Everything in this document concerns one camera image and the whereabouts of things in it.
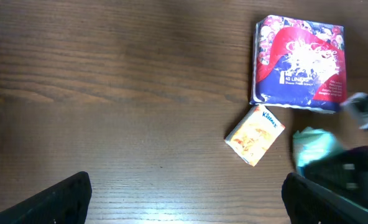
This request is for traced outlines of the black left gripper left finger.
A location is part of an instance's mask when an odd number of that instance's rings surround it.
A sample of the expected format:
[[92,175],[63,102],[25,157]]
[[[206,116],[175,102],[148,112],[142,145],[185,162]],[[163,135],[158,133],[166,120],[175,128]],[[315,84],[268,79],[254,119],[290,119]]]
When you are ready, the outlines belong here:
[[84,224],[92,194],[87,172],[78,172],[0,212],[0,224]]

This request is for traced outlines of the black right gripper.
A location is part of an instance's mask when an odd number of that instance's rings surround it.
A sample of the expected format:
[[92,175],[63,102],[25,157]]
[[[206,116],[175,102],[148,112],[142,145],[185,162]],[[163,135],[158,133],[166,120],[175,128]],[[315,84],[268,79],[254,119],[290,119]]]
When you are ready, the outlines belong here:
[[368,209],[368,146],[356,147],[313,161],[305,178]]

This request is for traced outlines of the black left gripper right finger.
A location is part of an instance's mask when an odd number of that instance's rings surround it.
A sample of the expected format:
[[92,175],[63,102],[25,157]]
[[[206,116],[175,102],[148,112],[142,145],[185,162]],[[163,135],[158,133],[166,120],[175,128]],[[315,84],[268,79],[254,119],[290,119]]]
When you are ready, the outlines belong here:
[[368,209],[294,173],[282,185],[282,200],[296,224],[368,224]]

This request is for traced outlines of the teal white snack packet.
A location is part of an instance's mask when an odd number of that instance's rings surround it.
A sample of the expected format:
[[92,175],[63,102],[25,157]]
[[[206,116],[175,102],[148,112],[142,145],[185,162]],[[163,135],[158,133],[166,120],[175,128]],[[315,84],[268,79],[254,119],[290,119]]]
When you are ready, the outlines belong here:
[[305,128],[293,135],[293,160],[296,172],[304,177],[304,168],[312,162],[340,154],[346,148],[335,135],[323,129]]

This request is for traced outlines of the orange juice carton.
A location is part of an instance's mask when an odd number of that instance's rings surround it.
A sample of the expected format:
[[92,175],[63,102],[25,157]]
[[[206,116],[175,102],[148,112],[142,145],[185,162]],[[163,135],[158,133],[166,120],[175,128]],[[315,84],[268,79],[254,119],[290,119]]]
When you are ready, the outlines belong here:
[[264,105],[254,106],[225,138],[247,164],[255,166],[285,126]]

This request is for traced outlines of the purple pink tissue pack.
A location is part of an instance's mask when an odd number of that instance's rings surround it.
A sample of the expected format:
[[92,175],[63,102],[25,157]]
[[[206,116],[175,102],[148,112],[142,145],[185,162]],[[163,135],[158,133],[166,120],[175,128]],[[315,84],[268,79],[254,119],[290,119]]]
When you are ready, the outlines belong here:
[[347,98],[343,26],[268,15],[252,65],[253,105],[336,113]]

